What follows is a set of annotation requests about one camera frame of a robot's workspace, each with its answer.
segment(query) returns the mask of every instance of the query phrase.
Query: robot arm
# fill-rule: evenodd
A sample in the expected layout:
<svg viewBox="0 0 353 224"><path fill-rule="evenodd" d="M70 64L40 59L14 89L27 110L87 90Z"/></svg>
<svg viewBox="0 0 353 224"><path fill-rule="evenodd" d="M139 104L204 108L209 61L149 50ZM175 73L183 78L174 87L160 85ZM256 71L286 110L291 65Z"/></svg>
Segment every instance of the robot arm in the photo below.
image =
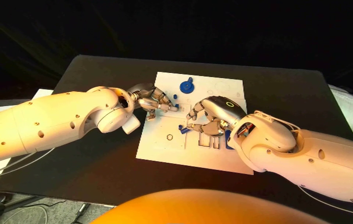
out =
<svg viewBox="0 0 353 224"><path fill-rule="evenodd" d="M221 136L229 129L227 145L236 149L252 170L270 171L298 186L351 202L351 141L299 128L294 130L295 125L260 111L246 115L236 103L220 96L203 99L187 119L194 120L203 109L210 122L206 125L188 124L187 128L213 137Z"/></svg>
<svg viewBox="0 0 353 224"><path fill-rule="evenodd" d="M0 160L57 147L80 139L93 128L106 133L122 127L129 134L139 126L132 115L136 104L151 113L158 108L177 110L165 95L157 101L148 99L164 94L157 87L139 86L147 93L99 86L87 92L40 97L1 111Z"/></svg>

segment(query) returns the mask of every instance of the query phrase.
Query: black table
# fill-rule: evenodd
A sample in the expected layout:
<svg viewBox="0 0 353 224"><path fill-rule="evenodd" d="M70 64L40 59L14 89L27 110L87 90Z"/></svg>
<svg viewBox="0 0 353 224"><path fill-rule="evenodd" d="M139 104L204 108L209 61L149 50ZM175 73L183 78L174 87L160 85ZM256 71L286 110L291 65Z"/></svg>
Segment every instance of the black table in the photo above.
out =
<svg viewBox="0 0 353 224"><path fill-rule="evenodd" d="M77 56L54 93L86 91L95 86L128 89L136 83L152 83L157 71L243 80L249 112L260 110L301 128L353 140L318 71ZM145 111L139 109L134 113L141 126L129 135L121 129L108 134L92 130L28 167L1 176L0 191L118 205L167 189L217 189L278 202L328 222L351 222L353 214L312 200L285 178L270 172L255 172L249 176L136 159ZM314 196L353 209L351 203L317 193Z"/></svg>

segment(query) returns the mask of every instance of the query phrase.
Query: floor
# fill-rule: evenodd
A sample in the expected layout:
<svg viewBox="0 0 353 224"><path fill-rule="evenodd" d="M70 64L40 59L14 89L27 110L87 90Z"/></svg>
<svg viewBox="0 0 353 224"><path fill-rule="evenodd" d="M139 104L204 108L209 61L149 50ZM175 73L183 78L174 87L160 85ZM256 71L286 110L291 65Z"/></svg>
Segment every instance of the floor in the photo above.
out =
<svg viewBox="0 0 353 224"><path fill-rule="evenodd" d="M13 200L23 198L23 195L15 194L13 196ZM51 205L56 202L63 200L57 200L53 198L44 198L28 205L33 204L46 204ZM51 207L41 206L47 211L47 224L70 224L76 217L76 212L82 206L80 202L66 201L64 203L59 203ZM90 223L112 207L106 207L102 205L90 205L86 209L85 214L79 217L79 222L82 224ZM4 223L7 218L18 211L21 208L7 212L0 216L0 224ZM44 224L44 213L40 208L30 208L23 210L18 214L15 214L11 219L5 222L5 224Z"/></svg>

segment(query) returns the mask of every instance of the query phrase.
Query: robotic hand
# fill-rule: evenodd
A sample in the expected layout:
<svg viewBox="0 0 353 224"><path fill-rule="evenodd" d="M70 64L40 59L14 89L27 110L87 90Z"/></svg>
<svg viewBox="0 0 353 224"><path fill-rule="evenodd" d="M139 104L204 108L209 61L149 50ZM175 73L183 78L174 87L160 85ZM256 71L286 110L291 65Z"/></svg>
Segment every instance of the robotic hand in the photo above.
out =
<svg viewBox="0 0 353 224"><path fill-rule="evenodd" d="M203 109L209 123L188 124L187 128L211 137L221 136L229 129L227 145L236 149L252 170L270 171L299 187L353 202L350 140L301 130L260 111L246 115L239 105L221 96L203 99L185 118L196 120L197 112Z"/></svg>
<svg viewBox="0 0 353 224"><path fill-rule="evenodd" d="M148 119L155 109L177 111L152 84L138 84L128 91L99 86L24 102L0 112L0 160L57 147L93 128L106 133L122 127L129 134L139 126L136 107L149 112Z"/></svg>

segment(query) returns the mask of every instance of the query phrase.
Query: black curtain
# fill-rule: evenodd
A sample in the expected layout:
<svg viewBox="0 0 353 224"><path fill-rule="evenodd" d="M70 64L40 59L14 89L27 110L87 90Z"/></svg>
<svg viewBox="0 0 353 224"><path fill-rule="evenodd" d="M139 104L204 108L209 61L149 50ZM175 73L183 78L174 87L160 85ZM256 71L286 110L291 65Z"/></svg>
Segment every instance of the black curtain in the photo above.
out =
<svg viewBox="0 0 353 224"><path fill-rule="evenodd" d="M8 86L18 96L28 87L53 88L77 54L314 69L353 88L350 0L1 0L1 6L2 95Z"/></svg>

